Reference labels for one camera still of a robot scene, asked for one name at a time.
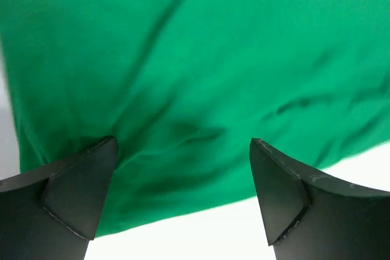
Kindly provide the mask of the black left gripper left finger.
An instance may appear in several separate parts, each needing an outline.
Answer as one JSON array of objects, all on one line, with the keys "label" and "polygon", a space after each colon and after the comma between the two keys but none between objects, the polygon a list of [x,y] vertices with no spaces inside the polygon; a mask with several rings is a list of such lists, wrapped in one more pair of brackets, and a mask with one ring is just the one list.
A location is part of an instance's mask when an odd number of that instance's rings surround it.
[{"label": "black left gripper left finger", "polygon": [[1,180],[1,259],[83,259],[116,166],[114,137]]}]

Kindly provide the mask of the green polo shirt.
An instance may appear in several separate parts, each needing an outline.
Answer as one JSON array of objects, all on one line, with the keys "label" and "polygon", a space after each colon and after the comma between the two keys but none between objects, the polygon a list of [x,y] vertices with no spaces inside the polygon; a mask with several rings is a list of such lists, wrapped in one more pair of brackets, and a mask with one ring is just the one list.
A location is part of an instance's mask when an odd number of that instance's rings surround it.
[{"label": "green polo shirt", "polygon": [[116,138],[98,236],[389,140],[389,0],[1,0],[1,45],[21,172]]}]

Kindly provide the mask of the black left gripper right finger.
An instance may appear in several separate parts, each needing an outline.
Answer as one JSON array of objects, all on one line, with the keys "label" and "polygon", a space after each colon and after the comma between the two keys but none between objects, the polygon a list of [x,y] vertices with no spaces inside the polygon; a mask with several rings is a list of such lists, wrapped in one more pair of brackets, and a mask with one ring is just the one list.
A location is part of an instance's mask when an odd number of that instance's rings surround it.
[{"label": "black left gripper right finger", "polygon": [[277,259],[389,259],[389,192],[333,177],[260,139],[249,156]]}]

